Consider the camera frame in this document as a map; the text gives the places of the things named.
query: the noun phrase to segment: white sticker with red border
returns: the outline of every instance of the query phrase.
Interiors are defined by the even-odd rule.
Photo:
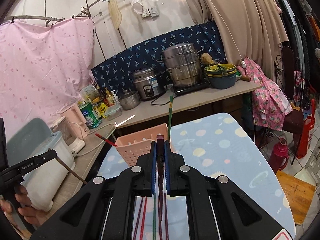
[[[285,229],[282,229],[272,240],[292,240]]]

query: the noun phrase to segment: hand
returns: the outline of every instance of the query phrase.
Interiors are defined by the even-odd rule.
[[[28,223],[30,223],[30,224],[32,224],[32,225],[34,225],[36,227],[39,227],[40,223],[39,223],[38,218],[36,217],[37,210],[34,209],[33,207],[31,207],[31,200],[30,200],[30,198],[28,198],[27,189],[24,186],[20,185],[19,191],[20,191],[20,193],[15,195],[16,200],[20,204],[25,205],[25,207],[18,208],[18,212],[20,213],[20,215],[24,216],[24,219]],[[11,215],[12,206],[10,205],[10,203],[5,201],[5,200],[3,200],[3,199],[1,199],[0,200],[0,205],[3,208],[3,210],[5,212],[5,215],[8,218],[8,220],[10,221],[10,223],[12,223],[15,227],[18,228],[17,223],[14,221],[14,219],[13,219],[13,217]]]

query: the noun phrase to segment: wall switch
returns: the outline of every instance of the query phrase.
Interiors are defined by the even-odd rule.
[[[150,16],[149,10],[148,9],[143,10],[141,16],[142,18]]]
[[[152,18],[155,18],[155,17],[158,17],[159,16],[159,13],[158,13],[158,10],[154,7],[150,7],[149,8],[149,12],[150,12],[150,15]]]

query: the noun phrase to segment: blue tablecloth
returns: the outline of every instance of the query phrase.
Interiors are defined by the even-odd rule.
[[[171,141],[187,165],[198,169],[205,176],[216,178],[222,174],[227,175],[294,238],[296,231],[293,216],[275,174],[254,142],[231,115],[215,114],[176,125],[171,130]],[[127,167],[112,147],[98,175],[106,179],[115,177]],[[137,199],[134,221],[140,199]],[[185,197],[167,196],[167,204],[170,239],[189,239]],[[153,197],[148,197],[143,238],[146,240],[152,239],[152,216]],[[137,239],[140,236],[140,224],[141,218]],[[162,232],[165,236],[164,223]]]

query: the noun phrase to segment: thermos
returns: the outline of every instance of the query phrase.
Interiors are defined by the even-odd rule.
[[[273,147],[273,150],[269,159],[269,165],[272,168],[273,172],[276,174],[277,171],[282,171],[287,166],[288,160],[289,160],[289,155],[288,155],[287,141],[284,138],[280,138],[280,142],[278,142]]]

